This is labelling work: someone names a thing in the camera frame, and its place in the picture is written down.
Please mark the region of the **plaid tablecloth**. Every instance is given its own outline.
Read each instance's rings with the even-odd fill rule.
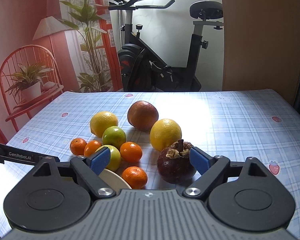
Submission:
[[[127,121],[129,107],[138,100],[153,104],[159,118],[175,120],[182,137],[208,154],[224,155],[232,161],[257,157],[270,170],[279,166],[277,178],[291,192],[296,212],[288,230],[300,238],[300,115],[273,90],[196,93],[71,93],[65,92],[32,118],[8,145],[55,155],[68,161],[73,155],[70,141],[95,139],[89,128],[91,117],[111,111],[128,141],[143,149],[140,163],[122,162],[117,171],[131,165],[148,174],[146,188],[177,188],[157,173],[159,152],[152,149],[149,133],[136,131]],[[31,166],[7,162],[0,165],[0,235],[10,226],[2,210],[3,199]]]

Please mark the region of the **chair leg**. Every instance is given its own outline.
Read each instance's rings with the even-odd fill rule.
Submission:
[[[16,130],[16,132],[18,132],[18,131],[19,131],[19,128],[18,128],[18,126],[17,126],[16,120],[13,118],[13,119],[11,119],[11,121],[12,121],[12,124],[13,124],[14,129]]]
[[[29,119],[31,119],[33,117],[30,112],[27,112],[27,115],[28,115]]]

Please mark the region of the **floor lamp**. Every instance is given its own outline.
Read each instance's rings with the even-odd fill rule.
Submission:
[[[51,41],[51,35],[54,33],[67,31],[67,30],[71,30],[71,28],[69,28],[68,26],[59,22],[55,17],[49,16],[40,21],[32,40],[34,41],[39,38],[49,36],[52,55],[53,55],[54,59],[56,59],[56,57],[54,55],[52,41]],[[61,85],[63,85],[58,68],[56,70],[57,70],[59,81],[60,81]]]

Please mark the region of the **lampshade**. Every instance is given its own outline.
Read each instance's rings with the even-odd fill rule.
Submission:
[[[66,30],[71,30],[71,28],[59,22],[56,18],[49,16],[40,21],[32,40]]]

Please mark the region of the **small orange fruit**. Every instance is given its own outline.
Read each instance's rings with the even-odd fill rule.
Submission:
[[[102,146],[102,143],[100,143],[97,140],[93,140],[91,142],[88,142],[86,147],[84,148],[83,155],[88,157],[91,154],[95,153],[96,150],[98,150]]]
[[[143,169],[136,166],[126,168],[122,173],[122,178],[133,189],[141,189],[148,182],[148,176],[146,172]]]
[[[84,148],[86,147],[87,142],[82,138],[73,139],[70,143],[70,151],[74,155],[83,155]]]
[[[126,142],[120,147],[121,157],[130,163],[138,162],[142,157],[141,147],[134,142]]]

